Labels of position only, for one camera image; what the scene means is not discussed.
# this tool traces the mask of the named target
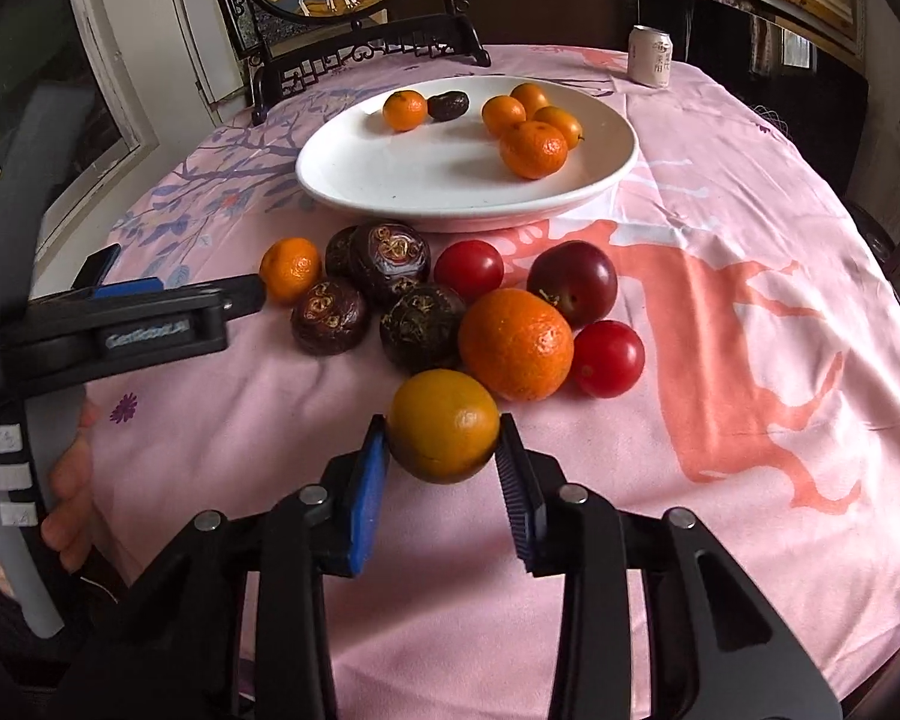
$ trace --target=person's hand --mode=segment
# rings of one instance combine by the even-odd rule
[[[59,501],[40,525],[43,541],[60,552],[60,562],[70,573],[77,571],[90,554],[90,521],[93,514],[93,463],[86,430],[97,421],[98,410],[89,400],[83,404],[77,437],[50,471],[50,487]],[[10,583],[0,566],[0,590],[13,597]]]

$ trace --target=aluminum can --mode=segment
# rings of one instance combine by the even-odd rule
[[[626,74],[632,81],[666,89],[670,85],[670,63],[674,58],[674,42],[659,29],[637,25],[629,38]]]

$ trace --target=oval plate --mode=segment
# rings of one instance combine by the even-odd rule
[[[504,165],[480,109],[527,80],[577,117],[584,140],[553,175],[528,181]],[[304,144],[296,176],[312,196],[351,214],[399,218],[430,232],[473,232],[553,217],[616,184],[634,166],[634,128],[597,98],[548,81],[465,76],[401,87],[425,98],[459,90],[470,98],[453,122],[429,117],[396,133],[381,109],[392,92],[337,114]]]

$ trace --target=tangerine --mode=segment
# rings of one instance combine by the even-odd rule
[[[427,370],[405,381],[386,415],[394,459],[424,482],[473,476],[493,454],[500,413],[480,382],[456,370]]]
[[[427,118],[427,100],[413,89],[394,92],[384,103],[384,121],[397,132],[407,132]]]
[[[487,293],[463,315],[463,362],[487,389],[508,400],[542,400],[573,364],[573,333],[560,312],[525,290]]]
[[[480,111],[480,118],[484,120],[490,134],[494,138],[499,138],[506,129],[513,127],[514,124],[525,122],[527,112],[520,104],[520,100],[515,100],[507,95],[496,95],[495,98],[490,98],[484,103],[484,107]]]
[[[284,238],[260,261],[260,278],[276,302],[293,305],[317,283],[322,272],[320,252],[306,238]]]
[[[583,140],[583,127],[581,127],[577,118],[562,108],[557,108],[556,105],[547,105],[545,108],[540,108],[538,112],[533,114],[533,120],[549,124],[551,127],[557,127],[564,140],[567,141],[567,148],[570,151],[573,151],[580,141]]]
[[[514,86],[511,92],[511,98],[520,100],[524,110],[527,111],[527,118],[533,119],[533,114],[538,112],[540,108],[545,108],[550,104],[547,95],[535,83],[521,83]]]
[[[562,132],[544,122],[514,124],[500,139],[500,157],[516,175],[543,178],[567,161],[567,141]]]

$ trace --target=dining table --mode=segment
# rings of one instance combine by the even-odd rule
[[[639,138],[614,187],[555,218],[469,234],[427,233],[434,261],[480,238],[522,286],[536,255],[597,245],[619,296],[610,319],[646,348],[637,384],[594,399],[567,383],[501,401],[524,445],[618,509],[696,512],[794,631],[838,697],[900,647],[900,307],[830,186],[797,148],[686,64],[653,89],[626,55],[564,46],[346,63],[284,100],[217,128],[115,223],[117,282],[171,289],[256,272],[268,247],[323,250],[355,218],[295,176],[319,127],[361,100],[449,76],[546,79],[594,95]],[[94,492],[111,557],[133,581],[204,509],[263,512],[360,447],[405,380],[375,326],[354,349],[301,351],[290,310],[227,326],[228,348],[98,381]],[[253,659],[248,581],[241,658]],[[391,464],[370,562],[328,578],[327,625],[341,720],[544,718],[562,581],[533,579],[514,552],[489,464],[429,485]],[[629,577],[632,709],[650,711],[647,615]]]

